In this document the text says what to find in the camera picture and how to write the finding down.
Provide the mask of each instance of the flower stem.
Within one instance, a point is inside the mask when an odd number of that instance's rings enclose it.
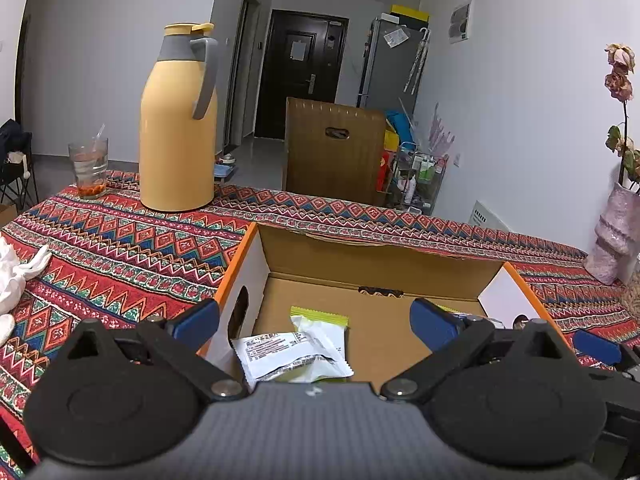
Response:
[[[622,182],[625,179],[625,155],[626,155],[626,126],[628,122],[628,116],[626,114],[626,101],[622,101],[622,107],[625,111],[625,143],[622,146],[622,160],[620,161],[620,173],[618,174],[618,183],[622,186]]]

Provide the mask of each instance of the table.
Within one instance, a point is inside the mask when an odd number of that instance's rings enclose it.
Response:
[[[31,451],[22,409],[49,360],[76,324],[99,318],[126,328],[154,313],[172,318],[211,298],[251,222],[467,258],[509,260],[560,329],[585,328],[640,344],[640,327],[620,304],[622,286],[604,286],[581,266],[578,249],[391,209],[283,191],[216,187],[213,203],[165,214],[139,200],[135,173],[110,172],[95,202],[67,187],[3,229],[21,259],[49,244],[52,260],[28,282],[16,328],[0,348],[0,415]],[[585,365],[593,359],[578,356]],[[17,478],[0,448],[0,479]]]

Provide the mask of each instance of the thermos lid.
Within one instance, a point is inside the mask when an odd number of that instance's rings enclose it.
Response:
[[[172,23],[164,28],[165,36],[174,36],[175,34],[205,34],[213,30],[213,23]]]

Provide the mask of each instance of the pink vase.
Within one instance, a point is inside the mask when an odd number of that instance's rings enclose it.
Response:
[[[625,256],[638,256],[640,196],[616,183],[595,231],[598,238],[584,268],[596,280],[611,285],[620,270],[620,261]]]

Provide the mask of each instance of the thermos handle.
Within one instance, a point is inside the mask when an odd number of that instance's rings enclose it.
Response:
[[[198,38],[191,40],[191,48],[195,50],[204,45],[204,75],[202,76],[202,88],[198,101],[193,105],[193,118],[199,121],[207,113],[211,96],[216,88],[218,76],[218,42],[213,38]]]

